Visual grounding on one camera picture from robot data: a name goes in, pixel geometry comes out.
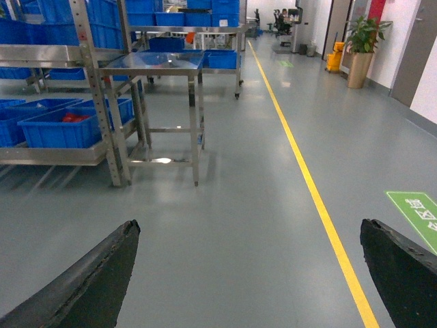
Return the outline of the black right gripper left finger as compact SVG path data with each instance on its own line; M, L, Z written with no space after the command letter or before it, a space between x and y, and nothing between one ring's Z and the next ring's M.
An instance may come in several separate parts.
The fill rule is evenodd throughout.
M12 311L2 327L115 327L139 244L127 221Z

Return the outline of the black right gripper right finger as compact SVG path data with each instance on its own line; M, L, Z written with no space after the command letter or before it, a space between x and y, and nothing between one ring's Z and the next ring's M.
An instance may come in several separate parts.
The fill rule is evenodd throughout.
M364 259L396 327L436 326L436 255L376 219L361 223Z

